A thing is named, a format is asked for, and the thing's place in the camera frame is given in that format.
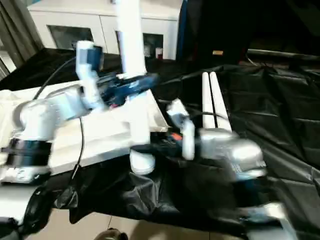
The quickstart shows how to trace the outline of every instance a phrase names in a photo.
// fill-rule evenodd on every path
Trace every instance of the white pole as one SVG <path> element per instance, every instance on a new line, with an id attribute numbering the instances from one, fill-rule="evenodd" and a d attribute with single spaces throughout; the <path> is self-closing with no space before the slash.
<path id="1" fill-rule="evenodd" d="M 146 74 L 143 33 L 141 29 L 140 0 L 117 0 L 119 39 L 122 69 L 125 79 Z M 132 145 L 150 143 L 150 130 L 146 93 L 131 96 L 129 122 Z M 155 158 L 131 150 L 131 169 L 135 174 L 146 175 L 155 168 Z"/>

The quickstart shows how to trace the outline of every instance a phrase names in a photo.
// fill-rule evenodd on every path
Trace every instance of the wire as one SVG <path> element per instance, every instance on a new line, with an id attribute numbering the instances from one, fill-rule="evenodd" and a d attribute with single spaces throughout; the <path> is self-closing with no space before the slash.
<path id="1" fill-rule="evenodd" d="M 75 178 L 76 173 L 78 172 L 79 168 L 81 167 L 80 162 L 81 162 L 82 154 L 83 154 L 84 148 L 85 148 L 84 124 L 82 122 L 81 117 L 79 117 L 79 121 L 80 121 L 80 128 L 81 128 L 81 149 L 80 149 L 78 161 L 76 162 L 76 165 L 74 166 L 74 168 L 72 170 L 70 181 Z"/>
<path id="2" fill-rule="evenodd" d="M 222 118 L 222 119 L 224 119 L 224 120 L 228 120 L 226 117 L 224 117 L 224 116 L 222 116 L 222 115 L 220 115 L 220 114 L 218 114 L 218 113 L 213 113 L 213 112 L 209 112 L 209 111 L 201 111 L 201 112 L 198 112 L 198 113 L 192 115 L 192 116 L 190 117 L 190 119 L 192 120 L 192 119 L 195 118 L 195 117 L 203 116 L 203 115 L 210 115 L 210 116 Z"/>
<path id="3" fill-rule="evenodd" d="M 245 57 L 246 57 L 246 59 L 247 59 L 251 64 L 253 64 L 253 65 L 255 65 L 255 66 L 258 66 L 254 61 L 252 61 L 252 60 L 248 57 L 247 54 L 245 55 Z"/>
<path id="4" fill-rule="evenodd" d="M 37 93 L 34 95 L 32 100 L 36 100 L 39 95 L 43 92 L 43 90 L 45 89 L 45 87 L 49 84 L 49 82 L 54 78 L 54 76 L 56 76 L 56 74 L 64 67 L 66 66 L 68 63 L 70 63 L 71 61 L 73 61 L 76 57 L 74 56 L 73 58 L 69 59 L 68 61 L 66 61 L 64 64 L 62 64 L 60 67 L 58 67 L 50 76 L 49 78 L 44 82 L 44 84 L 42 84 L 42 86 L 40 87 L 40 89 L 37 91 Z"/>

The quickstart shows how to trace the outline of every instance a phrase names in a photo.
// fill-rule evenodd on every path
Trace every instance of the black plastic sheet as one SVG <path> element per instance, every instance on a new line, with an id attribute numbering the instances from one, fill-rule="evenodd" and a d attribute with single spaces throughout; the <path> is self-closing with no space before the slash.
<path id="1" fill-rule="evenodd" d="M 71 51 L 45 49 L 1 81 L 0 89 L 40 86 L 72 56 Z M 191 73 L 190 66 L 173 61 L 151 60 L 146 65 L 162 78 L 153 90 L 157 99 L 179 97 L 187 106 L 202 109 L 202 71 Z M 76 80 L 74 69 L 74 64 L 68 66 L 55 83 Z M 107 54 L 101 74 L 120 71 L 119 56 Z M 301 239 L 320 239 L 320 76 L 255 66 L 208 71 L 217 72 L 232 129 L 261 146 L 269 179 Z M 201 119 L 196 125 L 201 127 Z M 59 195 L 68 180 L 69 173 L 52 177 L 48 188 Z M 72 223 L 100 212 L 237 236 L 244 231 L 233 211 L 233 190 L 214 161 L 186 163 L 158 156 L 155 171 L 138 176 L 130 171 L 129 157 L 123 156 L 85 167 L 78 180 Z"/>

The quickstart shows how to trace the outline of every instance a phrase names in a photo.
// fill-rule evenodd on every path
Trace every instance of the gray curtain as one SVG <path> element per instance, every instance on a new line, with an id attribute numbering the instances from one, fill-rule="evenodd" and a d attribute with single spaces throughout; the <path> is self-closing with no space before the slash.
<path id="1" fill-rule="evenodd" d="M 44 47 L 21 0 L 0 0 L 0 38 L 17 68 Z"/>

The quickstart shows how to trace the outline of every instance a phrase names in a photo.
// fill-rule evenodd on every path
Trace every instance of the floor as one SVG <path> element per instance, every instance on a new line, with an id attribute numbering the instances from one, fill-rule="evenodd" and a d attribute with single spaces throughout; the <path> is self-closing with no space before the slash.
<path id="1" fill-rule="evenodd" d="M 125 232 L 130 240 L 237 240 L 238 238 L 213 232 L 192 230 L 143 220 L 92 213 L 77 224 L 69 223 L 67 210 L 55 209 L 48 225 L 28 240 L 94 240 L 108 228 Z"/>

